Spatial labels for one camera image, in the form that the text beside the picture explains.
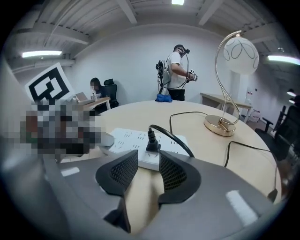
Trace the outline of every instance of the power plug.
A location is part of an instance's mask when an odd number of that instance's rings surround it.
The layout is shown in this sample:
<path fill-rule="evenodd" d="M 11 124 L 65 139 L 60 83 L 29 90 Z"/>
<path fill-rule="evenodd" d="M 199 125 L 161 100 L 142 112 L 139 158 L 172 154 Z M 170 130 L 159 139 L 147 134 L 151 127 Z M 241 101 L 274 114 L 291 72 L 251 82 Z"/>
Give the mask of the power plug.
<path fill-rule="evenodd" d="M 160 151 L 160 144 L 158 144 L 158 141 L 156 140 L 155 137 L 155 133 L 151 128 L 149 128 L 148 131 L 148 138 L 149 141 L 146 147 L 146 151 L 158 153 Z"/>

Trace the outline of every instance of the lamp base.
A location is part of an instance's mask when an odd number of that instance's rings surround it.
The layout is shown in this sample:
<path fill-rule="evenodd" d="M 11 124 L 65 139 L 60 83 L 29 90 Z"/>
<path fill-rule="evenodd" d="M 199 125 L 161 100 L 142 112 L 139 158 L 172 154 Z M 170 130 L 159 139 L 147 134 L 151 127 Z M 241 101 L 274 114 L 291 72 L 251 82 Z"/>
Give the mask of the lamp base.
<path fill-rule="evenodd" d="M 219 124 L 220 116 L 216 115 L 208 115 L 205 117 L 204 125 L 215 134 L 224 136 L 224 137 L 230 137 L 233 135 L 235 131 L 234 125 L 229 125 L 227 123 Z"/>

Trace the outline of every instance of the desk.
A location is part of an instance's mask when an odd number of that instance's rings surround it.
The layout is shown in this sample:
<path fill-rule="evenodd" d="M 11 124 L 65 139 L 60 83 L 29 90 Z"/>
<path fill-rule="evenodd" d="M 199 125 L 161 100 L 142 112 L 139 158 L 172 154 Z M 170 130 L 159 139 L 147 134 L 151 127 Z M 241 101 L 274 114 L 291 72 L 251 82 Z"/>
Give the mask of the desk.
<path fill-rule="evenodd" d="M 202 104 L 181 101 L 173 101 L 172 103 L 145 101 L 122 105 L 106 111 L 101 116 L 95 117 L 95 125 L 101 126 L 101 121 L 104 120 L 108 133 L 115 128 L 129 128 L 147 132 L 150 124 L 156 124 L 169 130 L 171 114 L 189 111 L 222 115 L 221 110 Z M 230 121 L 235 119 L 228 113 L 225 113 L 225 117 Z M 235 125 L 236 130 L 232 137 L 214 134 L 204 126 L 203 121 L 204 116 L 200 113 L 183 114 L 172 118 L 173 133 L 186 137 L 189 148 L 198 159 L 224 165 L 226 149 L 230 141 L 268 149 L 263 140 L 242 121 L 238 121 Z M 265 196 L 273 190 L 276 163 L 270 153 L 232 144 L 227 167 L 256 187 Z M 281 197 L 278 171 L 276 188 L 278 195 L 275 202 L 277 203 Z M 158 196 L 163 192 L 164 187 L 160 173 L 139 167 L 125 196 L 132 234 L 138 233 L 154 218 L 158 212 Z"/>
<path fill-rule="evenodd" d="M 203 104 L 207 104 L 208 101 L 207 99 L 209 99 L 209 101 L 214 101 L 214 102 L 217 102 L 219 103 L 218 106 L 217 106 L 217 109 L 222 109 L 223 108 L 223 105 L 225 104 L 225 100 L 224 100 L 224 97 L 223 95 L 217 95 L 217 94 L 207 94 L 207 93 L 201 93 L 201 96 L 203 98 Z M 249 115 L 250 115 L 250 110 L 252 108 L 251 105 L 249 104 L 245 104 L 245 103 L 240 103 L 240 102 L 237 102 L 237 101 L 234 101 L 236 103 L 236 105 L 240 108 L 246 108 L 247 109 L 247 114 L 246 114 L 246 117 L 244 119 L 244 122 L 247 122 L 248 118 L 249 118 Z M 229 106 L 232 106 L 233 107 L 233 104 L 230 100 L 226 100 L 226 105 L 229 105 Z"/>
<path fill-rule="evenodd" d="M 89 110 L 94 109 L 94 108 L 95 108 L 96 106 L 98 106 L 98 105 L 101 105 L 101 104 L 106 103 L 107 110 L 110 110 L 110 109 L 111 109 L 111 106 L 110 106 L 110 104 L 109 104 L 109 100 L 110 100 L 109 97 L 102 97 L 102 98 L 99 98 L 99 99 L 97 99 L 95 102 L 92 102 L 92 103 L 83 105 L 83 109 L 86 110 L 86 111 L 89 111 Z"/>

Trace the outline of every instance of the gold lamp stand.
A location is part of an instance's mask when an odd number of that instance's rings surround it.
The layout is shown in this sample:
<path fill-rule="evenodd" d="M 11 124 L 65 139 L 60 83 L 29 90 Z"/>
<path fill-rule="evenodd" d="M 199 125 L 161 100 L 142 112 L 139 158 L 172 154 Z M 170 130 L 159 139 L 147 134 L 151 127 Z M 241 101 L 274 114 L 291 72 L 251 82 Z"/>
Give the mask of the gold lamp stand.
<path fill-rule="evenodd" d="M 240 36 L 240 32 L 241 31 L 236 31 L 233 32 L 231 34 L 229 34 L 227 37 L 224 38 L 224 40 L 221 42 L 221 44 L 219 45 L 219 48 L 217 49 L 217 54 L 215 57 L 215 73 L 216 73 L 216 77 L 217 77 L 217 81 L 221 87 L 223 96 L 224 96 L 224 100 L 225 100 L 225 106 L 226 106 L 226 97 L 225 94 L 228 96 L 228 98 L 230 99 L 230 101 L 232 102 L 234 108 L 237 110 L 238 112 L 238 118 L 235 122 L 230 122 L 229 120 L 225 119 L 224 113 L 225 113 L 225 107 L 224 107 L 224 111 L 223 111 L 223 116 L 216 116 L 216 115 L 208 115 L 206 116 L 205 120 L 204 120 L 204 125 L 212 132 L 214 132 L 215 134 L 224 136 L 224 137 L 230 137 L 233 135 L 234 131 L 235 131 L 235 124 L 239 121 L 240 119 L 240 110 L 237 107 L 237 105 L 235 104 L 235 102 L 231 99 L 231 97 L 229 96 L 228 92 L 226 91 L 226 89 L 224 88 L 224 86 L 222 85 L 222 83 L 220 82 L 219 76 L 218 76 L 218 70 L 217 70 L 217 59 L 218 59 L 218 54 L 219 51 L 221 49 L 221 47 L 223 46 L 223 44 L 230 39 L 231 37 L 235 36 L 235 37 L 239 37 Z"/>

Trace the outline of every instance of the ceiling light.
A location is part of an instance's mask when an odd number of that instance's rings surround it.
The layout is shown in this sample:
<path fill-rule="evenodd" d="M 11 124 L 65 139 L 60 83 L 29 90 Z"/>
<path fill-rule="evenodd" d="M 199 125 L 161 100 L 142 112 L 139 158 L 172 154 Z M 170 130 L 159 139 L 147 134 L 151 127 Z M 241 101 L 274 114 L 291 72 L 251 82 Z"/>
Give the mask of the ceiling light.
<path fill-rule="evenodd" d="M 184 0 L 172 0 L 172 4 L 183 5 Z"/>
<path fill-rule="evenodd" d="M 293 89 L 289 89 L 289 90 L 287 91 L 287 94 L 290 95 L 290 96 L 292 96 L 292 97 L 295 97 L 295 96 L 296 96 L 296 94 L 295 94 L 295 92 L 294 92 Z"/>
<path fill-rule="evenodd" d="M 270 60 L 270 61 L 280 61 L 280 62 L 289 62 L 289 63 L 300 65 L 300 60 L 297 59 L 297 58 L 292 58 L 292 57 L 270 55 L 270 56 L 268 56 L 268 60 Z"/>
<path fill-rule="evenodd" d="M 291 99 L 289 100 L 289 102 L 292 103 L 292 104 L 295 104 L 294 98 L 291 98 Z"/>
<path fill-rule="evenodd" d="M 34 57 L 34 56 L 45 56 L 45 55 L 60 55 L 61 51 L 32 51 L 32 52 L 23 52 L 22 57 Z"/>

